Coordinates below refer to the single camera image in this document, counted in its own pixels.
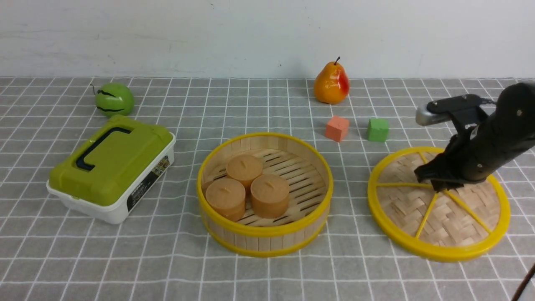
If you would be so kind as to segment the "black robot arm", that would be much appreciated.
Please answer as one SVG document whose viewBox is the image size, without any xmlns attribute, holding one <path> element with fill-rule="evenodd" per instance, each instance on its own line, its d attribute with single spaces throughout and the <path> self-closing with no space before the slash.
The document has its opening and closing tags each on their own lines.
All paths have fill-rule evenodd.
<svg viewBox="0 0 535 301">
<path fill-rule="evenodd" d="M 464 94 L 429 102 L 416 110 L 421 126 L 451 121 L 456 134 L 447 147 L 415 169 L 418 182 L 430 181 L 434 191 L 479 184 L 535 144 L 535 89 L 533 83 L 506 87 L 487 114 L 481 105 L 491 99 Z"/>
</svg>

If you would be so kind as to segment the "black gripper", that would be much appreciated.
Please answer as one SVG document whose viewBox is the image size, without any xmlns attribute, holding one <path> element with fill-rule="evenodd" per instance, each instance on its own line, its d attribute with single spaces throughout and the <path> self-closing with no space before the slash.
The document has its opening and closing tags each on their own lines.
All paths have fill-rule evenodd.
<svg viewBox="0 0 535 301">
<path fill-rule="evenodd" d="M 444 152 L 413 172 L 418 183 L 430 180 L 435 192 L 455 190 L 466 183 L 478 183 L 502 166 L 499 149 L 489 136 L 476 135 L 449 145 Z"/>
</svg>

